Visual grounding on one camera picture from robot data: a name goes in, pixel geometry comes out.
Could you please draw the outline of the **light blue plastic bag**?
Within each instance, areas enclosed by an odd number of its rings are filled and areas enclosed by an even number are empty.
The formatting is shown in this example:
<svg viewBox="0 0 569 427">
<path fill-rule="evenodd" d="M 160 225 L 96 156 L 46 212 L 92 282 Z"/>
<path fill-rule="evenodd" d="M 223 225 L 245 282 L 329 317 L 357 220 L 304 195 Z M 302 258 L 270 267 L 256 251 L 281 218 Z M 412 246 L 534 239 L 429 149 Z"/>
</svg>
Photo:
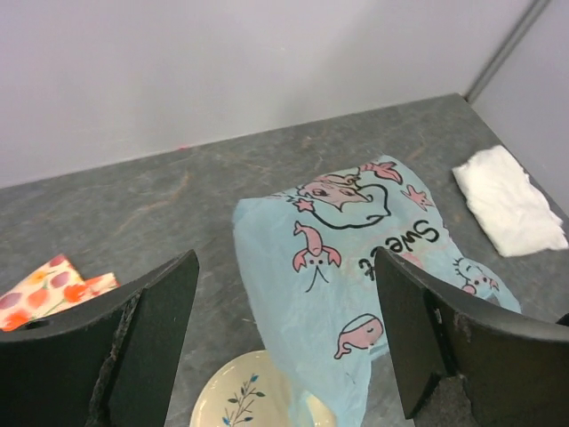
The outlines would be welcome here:
<svg viewBox="0 0 569 427">
<path fill-rule="evenodd" d="M 389 350 L 374 271 L 378 249 L 520 309 L 497 275 L 454 244 L 426 184 L 390 156 L 241 199 L 233 236 L 261 339 L 292 384 L 295 426 L 313 424 L 309 396 L 342 426 L 364 419 L 372 362 Z"/>
</svg>

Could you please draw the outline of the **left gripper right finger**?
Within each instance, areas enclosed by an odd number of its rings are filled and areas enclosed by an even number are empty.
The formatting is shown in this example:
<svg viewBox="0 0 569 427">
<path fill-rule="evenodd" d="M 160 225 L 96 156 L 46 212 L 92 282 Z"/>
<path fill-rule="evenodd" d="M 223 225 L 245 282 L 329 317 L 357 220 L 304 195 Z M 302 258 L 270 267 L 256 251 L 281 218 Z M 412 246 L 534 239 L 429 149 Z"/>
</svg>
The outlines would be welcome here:
<svg viewBox="0 0 569 427">
<path fill-rule="evenodd" d="M 568 327 L 503 309 L 380 248 L 375 277 L 405 418 L 566 426 Z"/>
</svg>

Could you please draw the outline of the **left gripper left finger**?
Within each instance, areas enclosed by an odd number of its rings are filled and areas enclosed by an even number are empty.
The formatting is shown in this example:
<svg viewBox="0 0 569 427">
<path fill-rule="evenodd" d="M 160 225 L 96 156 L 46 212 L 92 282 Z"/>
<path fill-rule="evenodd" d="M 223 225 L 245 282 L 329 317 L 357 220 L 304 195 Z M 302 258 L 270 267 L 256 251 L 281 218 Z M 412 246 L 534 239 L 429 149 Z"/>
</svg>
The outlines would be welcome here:
<svg viewBox="0 0 569 427">
<path fill-rule="evenodd" d="M 196 294 L 192 250 L 1 334 L 3 426 L 162 426 Z"/>
</svg>

